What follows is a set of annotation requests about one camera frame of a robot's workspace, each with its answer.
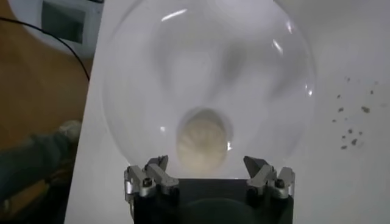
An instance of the brown particle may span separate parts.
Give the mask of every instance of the brown particle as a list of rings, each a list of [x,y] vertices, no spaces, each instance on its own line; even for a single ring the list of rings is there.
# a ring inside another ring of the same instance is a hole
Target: brown particle
[[[370,108],[368,107],[361,107],[361,110],[363,110],[363,112],[365,112],[366,114],[370,113]]]

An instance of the black cable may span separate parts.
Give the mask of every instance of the black cable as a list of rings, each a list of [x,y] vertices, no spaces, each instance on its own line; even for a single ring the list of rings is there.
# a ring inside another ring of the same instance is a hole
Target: black cable
[[[49,36],[53,37],[54,39],[58,40],[59,42],[61,42],[63,45],[65,45],[72,52],[72,54],[76,57],[77,61],[79,61],[81,67],[83,67],[83,70],[84,70],[85,76],[87,77],[87,80],[90,81],[90,76],[88,75],[88,72],[87,72],[87,69],[84,66],[84,63],[82,62],[80,57],[75,53],[75,51],[68,44],[66,44],[63,40],[61,40],[60,38],[56,37],[55,35],[47,32],[47,31],[45,31],[45,30],[43,30],[43,29],[41,29],[39,27],[36,27],[34,25],[31,25],[31,24],[28,24],[28,23],[25,23],[25,22],[22,22],[22,21],[18,21],[18,20],[15,20],[15,19],[8,19],[8,18],[4,18],[4,17],[1,17],[1,16],[0,16],[0,20],[31,27],[31,28],[39,30],[40,32],[42,32],[42,33],[44,33],[46,35],[49,35]]]

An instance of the transparent sphere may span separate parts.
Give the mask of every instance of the transparent sphere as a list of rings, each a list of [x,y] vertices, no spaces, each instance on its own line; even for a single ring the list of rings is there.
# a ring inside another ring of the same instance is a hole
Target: transparent sphere
[[[139,166],[168,155],[174,177],[246,178],[246,155],[282,166],[312,115],[310,50],[273,1],[139,1],[106,54],[117,148]]]

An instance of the person's arm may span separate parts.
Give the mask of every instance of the person's arm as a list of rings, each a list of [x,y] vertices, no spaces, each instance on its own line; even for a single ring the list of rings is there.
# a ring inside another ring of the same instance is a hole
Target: person's arm
[[[50,176],[69,147],[69,139],[56,132],[32,136],[19,147],[0,150],[0,202]]]

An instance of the beige object inside sphere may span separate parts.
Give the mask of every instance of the beige object inside sphere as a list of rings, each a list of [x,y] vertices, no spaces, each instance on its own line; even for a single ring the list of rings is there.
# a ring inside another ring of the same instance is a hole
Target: beige object inside sphere
[[[217,169],[227,154],[227,135],[223,127],[208,119],[189,121],[177,138],[177,154],[187,169],[206,175]]]

